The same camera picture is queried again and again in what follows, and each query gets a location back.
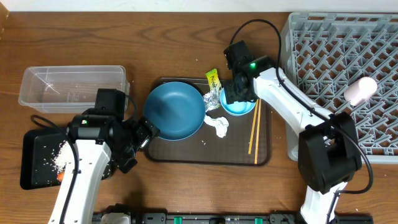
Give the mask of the dark blue plate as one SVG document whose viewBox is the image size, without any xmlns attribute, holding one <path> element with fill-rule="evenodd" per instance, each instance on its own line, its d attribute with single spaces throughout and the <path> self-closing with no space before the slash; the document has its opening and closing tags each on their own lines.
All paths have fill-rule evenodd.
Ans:
<svg viewBox="0 0 398 224">
<path fill-rule="evenodd" d="M 167 82 L 148 95 L 144 117 L 160 130 L 161 139 L 179 141 L 189 138 L 201 128 L 205 118 L 205 102 L 193 85 Z"/>
</svg>

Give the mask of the white rice pile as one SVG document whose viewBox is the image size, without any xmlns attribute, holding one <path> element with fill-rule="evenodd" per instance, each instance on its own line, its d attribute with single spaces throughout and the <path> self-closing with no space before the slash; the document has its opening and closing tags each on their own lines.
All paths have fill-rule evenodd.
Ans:
<svg viewBox="0 0 398 224">
<path fill-rule="evenodd" d="M 50 159 L 44 159 L 44 167 L 50 169 L 51 173 L 56 174 L 65 172 L 66 165 L 73 159 L 72 149 L 69 143 L 64 140 L 58 144 L 58 147 L 52 149 Z"/>
</svg>

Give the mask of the orange carrot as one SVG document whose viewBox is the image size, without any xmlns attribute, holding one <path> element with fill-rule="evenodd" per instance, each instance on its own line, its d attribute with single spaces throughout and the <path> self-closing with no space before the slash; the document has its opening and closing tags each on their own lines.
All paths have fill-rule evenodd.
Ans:
<svg viewBox="0 0 398 224">
<path fill-rule="evenodd" d="M 64 177 L 64 172 L 60 172 L 57 176 L 57 180 L 61 182 L 63 180 L 63 177 Z"/>
</svg>

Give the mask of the white cup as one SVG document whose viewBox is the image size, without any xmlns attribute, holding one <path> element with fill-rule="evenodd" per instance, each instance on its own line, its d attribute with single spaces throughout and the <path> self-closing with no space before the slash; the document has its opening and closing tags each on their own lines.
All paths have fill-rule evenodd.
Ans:
<svg viewBox="0 0 398 224">
<path fill-rule="evenodd" d="M 344 92 L 344 98 L 352 106 L 368 100 L 377 91 L 377 83 L 373 78 L 362 77 L 351 84 Z"/>
</svg>

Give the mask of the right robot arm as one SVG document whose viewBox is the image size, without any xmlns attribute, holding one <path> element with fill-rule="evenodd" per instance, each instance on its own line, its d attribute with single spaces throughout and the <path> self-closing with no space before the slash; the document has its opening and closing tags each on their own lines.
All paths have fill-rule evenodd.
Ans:
<svg viewBox="0 0 398 224">
<path fill-rule="evenodd" d="M 226 101 L 263 100 L 283 117 L 297 136 L 298 169 L 307 184 L 300 215 L 305 223 L 331 223 L 340 195 L 362 167 L 353 119 L 316 104 L 269 57 L 226 59 L 233 73 L 224 87 Z"/>
</svg>

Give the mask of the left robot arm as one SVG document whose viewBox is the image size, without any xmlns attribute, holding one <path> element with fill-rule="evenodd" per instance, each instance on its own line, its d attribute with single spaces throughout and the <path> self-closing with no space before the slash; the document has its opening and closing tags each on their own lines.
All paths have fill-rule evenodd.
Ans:
<svg viewBox="0 0 398 224">
<path fill-rule="evenodd" d="M 126 174 L 136 164 L 137 152 L 159 135 L 147 118 L 123 120 L 118 116 L 81 114 L 68 125 L 72 159 L 63 180 L 50 223 L 90 223 L 103 172 L 110 161 Z"/>
</svg>

